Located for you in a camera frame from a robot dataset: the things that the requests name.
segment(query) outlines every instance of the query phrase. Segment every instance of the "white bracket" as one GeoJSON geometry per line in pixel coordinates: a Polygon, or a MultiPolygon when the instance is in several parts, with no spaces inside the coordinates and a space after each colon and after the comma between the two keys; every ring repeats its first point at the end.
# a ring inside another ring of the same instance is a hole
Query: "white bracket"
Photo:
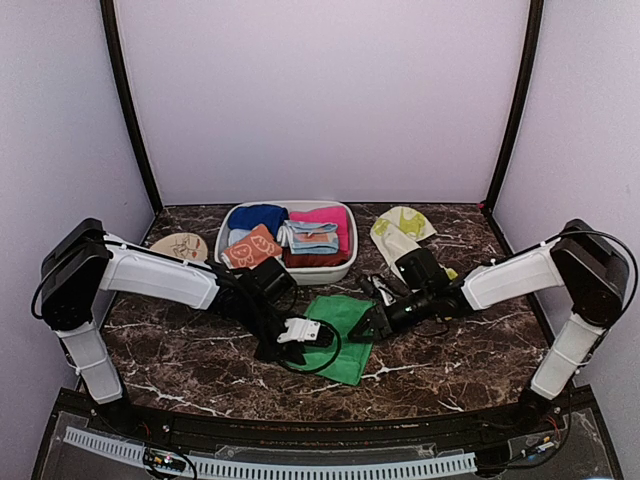
{"type": "Polygon", "coordinates": [[[318,338],[320,324],[308,318],[288,318],[284,325],[287,331],[280,334],[278,343],[313,342],[318,338]]]}

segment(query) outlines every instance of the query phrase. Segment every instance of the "light pink wall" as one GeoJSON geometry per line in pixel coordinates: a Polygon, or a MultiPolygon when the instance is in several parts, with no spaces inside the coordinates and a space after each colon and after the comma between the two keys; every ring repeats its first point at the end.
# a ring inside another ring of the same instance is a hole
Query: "light pink wall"
{"type": "Polygon", "coordinates": [[[99,2],[3,1],[0,65],[0,477],[21,480],[58,389],[75,380],[56,336],[29,313],[40,263],[84,217],[140,240],[152,212],[99,2]]]}
{"type": "Polygon", "coordinates": [[[528,3],[118,1],[163,200],[482,200],[528,3]]]}
{"type": "MultiPolygon", "coordinates": [[[[640,3],[547,2],[531,90],[496,210],[515,249],[581,217],[640,257],[640,3]]],[[[566,295],[541,296],[558,331],[566,295]]],[[[591,383],[625,478],[640,478],[640,301],[579,380],[591,383]]]]}

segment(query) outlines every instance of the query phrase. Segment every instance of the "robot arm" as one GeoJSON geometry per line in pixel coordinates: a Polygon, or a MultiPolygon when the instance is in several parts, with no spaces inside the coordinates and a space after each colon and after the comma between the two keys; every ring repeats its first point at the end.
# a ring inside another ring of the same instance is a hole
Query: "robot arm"
{"type": "Polygon", "coordinates": [[[242,323],[260,341],[256,357],[304,364],[303,343],[329,346],[333,334],[307,319],[285,319],[273,308],[295,281],[275,259],[230,272],[168,257],[106,233],[84,220],[44,260],[42,318],[64,345],[76,373],[99,405],[126,394],[91,307],[98,290],[124,291],[211,310],[242,323]]]}
{"type": "Polygon", "coordinates": [[[562,392],[623,311],[628,264],[602,238],[583,233],[589,231],[586,223],[573,220],[553,239],[480,266],[453,282],[427,249],[414,250],[396,262],[414,293],[371,308],[350,338],[376,340],[428,317],[460,317],[510,298],[564,286],[574,302],[572,314],[521,397],[521,403],[539,413],[562,392]]]}

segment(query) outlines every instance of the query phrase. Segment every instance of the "plastic bin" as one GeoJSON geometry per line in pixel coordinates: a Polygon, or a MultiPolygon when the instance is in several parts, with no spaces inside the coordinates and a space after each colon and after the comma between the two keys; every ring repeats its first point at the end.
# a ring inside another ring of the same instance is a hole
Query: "plastic bin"
{"type": "Polygon", "coordinates": [[[227,214],[222,226],[218,231],[218,238],[216,238],[214,258],[216,262],[222,263],[220,254],[228,247],[227,240],[229,239],[229,216],[238,207],[248,207],[251,205],[278,205],[284,207],[290,212],[308,212],[317,208],[324,207],[344,207],[347,211],[347,217],[349,220],[349,260],[343,265],[337,267],[308,267],[308,268],[287,268],[287,271],[296,280],[298,285],[326,285],[329,283],[335,283],[344,278],[349,272],[351,265],[356,261],[358,255],[358,230],[356,228],[356,220],[353,217],[353,212],[345,204],[340,202],[329,202],[324,200],[297,200],[297,201],[265,201],[265,202],[249,202],[236,205],[227,214]]]}

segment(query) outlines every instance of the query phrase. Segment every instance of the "white cloth with yellow print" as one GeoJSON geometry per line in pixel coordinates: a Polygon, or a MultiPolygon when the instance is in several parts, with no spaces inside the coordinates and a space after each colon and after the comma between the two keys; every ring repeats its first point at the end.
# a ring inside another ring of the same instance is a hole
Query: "white cloth with yellow print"
{"type": "Polygon", "coordinates": [[[371,227],[371,239],[376,244],[391,271],[402,280],[396,260],[420,248],[417,242],[437,233],[429,220],[410,207],[393,207],[371,227]]]}

